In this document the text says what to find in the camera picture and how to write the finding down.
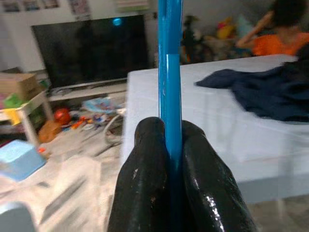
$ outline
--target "cardboard box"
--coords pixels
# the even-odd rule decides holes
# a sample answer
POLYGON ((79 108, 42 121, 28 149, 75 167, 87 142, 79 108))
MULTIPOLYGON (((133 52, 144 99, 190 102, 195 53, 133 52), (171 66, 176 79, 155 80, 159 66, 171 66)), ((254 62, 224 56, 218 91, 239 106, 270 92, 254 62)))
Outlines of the cardboard box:
POLYGON ((41 92, 41 87, 32 73, 0 72, 0 93, 16 93, 23 101, 29 101, 41 92))

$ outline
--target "white bedsheet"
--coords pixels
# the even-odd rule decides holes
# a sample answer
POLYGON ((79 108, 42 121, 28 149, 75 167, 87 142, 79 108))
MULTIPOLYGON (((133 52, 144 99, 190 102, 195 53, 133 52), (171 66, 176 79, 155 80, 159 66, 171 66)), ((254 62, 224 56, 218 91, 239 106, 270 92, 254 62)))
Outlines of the white bedsheet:
MULTIPOLYGON (((309 125, 258 118, 245 112, 230 90, 194 82, 221 69, 260 72, 294 59, 279 55, 181 66, 183 119, 205 131, 248 202, 309 193, 309 125)), ((137 124, 149 116, 158 116, 157 69, 129 74, 122 163, 137 124)))

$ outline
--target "tv screen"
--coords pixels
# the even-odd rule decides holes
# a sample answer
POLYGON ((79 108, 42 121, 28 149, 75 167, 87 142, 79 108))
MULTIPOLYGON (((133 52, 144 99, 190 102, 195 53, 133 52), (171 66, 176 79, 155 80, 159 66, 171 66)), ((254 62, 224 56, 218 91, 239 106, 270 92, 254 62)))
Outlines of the tv screen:
POLYGON ((126 78, 149 67, 142 15, 32 30, 53 88, 126 78))

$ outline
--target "orange shirt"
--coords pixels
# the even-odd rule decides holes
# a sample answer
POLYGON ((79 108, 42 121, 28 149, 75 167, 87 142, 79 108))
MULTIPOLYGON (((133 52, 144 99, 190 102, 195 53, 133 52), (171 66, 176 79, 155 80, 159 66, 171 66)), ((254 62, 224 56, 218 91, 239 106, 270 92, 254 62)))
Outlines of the orange shirt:
POLYGON ((294 56, 307 43, 309 43, 309 33, 299 33, 297 40, 291 45, 283 44, 277 35, 264 35, 254 40, 253 53, 256 56, 275 54, 294 56))

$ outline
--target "wall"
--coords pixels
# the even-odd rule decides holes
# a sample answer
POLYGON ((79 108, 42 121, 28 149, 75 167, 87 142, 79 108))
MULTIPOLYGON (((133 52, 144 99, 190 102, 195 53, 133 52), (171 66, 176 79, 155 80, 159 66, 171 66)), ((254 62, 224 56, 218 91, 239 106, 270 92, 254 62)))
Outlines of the wall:
MULTIPOLYGON (((5 13, 2 20, 7 28, 8 35, 18 54, 14 66, 21 66, 24 71, 44 69, 44 64, 30 26, 74 21, 68 0, 58 0, 59 8, 43 9, 34 12, 5 13)), ((88 0, 93 19, 116 17, 132 14, 119 14, 113 0, 88 0)), ((156 0, 151 1, 151 12, 157 11, 156 0)), ((256 14, 249 10, 240 0, 184 0, 183 15, 196 15, 200 18, 196 27, 202 31, 212 32, 219 21, 228 17, 237 17, 240 13, 252 21, 257 19, 256 14)), ((146 21, 146 34, 150 58, 153 58, 156 40, 157 25, 154 20, 146 21)), ((4 60, 10 59, 7 52, 2 55, 4 60)))
POLYGON ((0 32, 0 71, 17 66, 21 67, 17 50, 2 17, 0 17, 0 32))
MULTIPOLYGON (((274 2, 274 0, 240 0, 240 2, 249 9, 252 9, 255 14, 262 16, 267 12, 274 2)), ((308 2, 308 11, 302 21, 302 28, 306 31, 309 30, 309 0, 308 2)))

